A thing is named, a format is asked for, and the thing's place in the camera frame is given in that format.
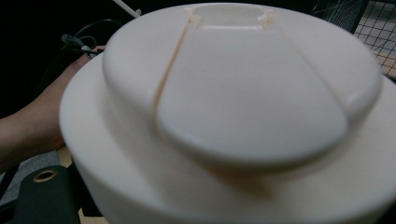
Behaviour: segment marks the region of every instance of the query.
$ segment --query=metal grid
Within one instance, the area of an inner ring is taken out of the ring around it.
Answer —
[[[355,36],[375,55],[382,72],[396,80],[396,0],[370,1]]]
[[[312,15],[354,33],[368,0],[318,0]]]

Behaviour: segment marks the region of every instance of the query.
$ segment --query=dark background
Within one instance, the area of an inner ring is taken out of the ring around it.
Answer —
[[[135,1],[125,0],[143,14],[164,7],[213,1]],[[313,0],[227,1],[285,7],[309,13]],[[64,45],[61,36],[74,34],[87,24],[101,19],[123,23],[132,17],[112,0],[0,0],[0,118],[29,104],[37,84]],[[104,45],[114,29],[96,32]],[[73,62],[61,59],[63,66]]]

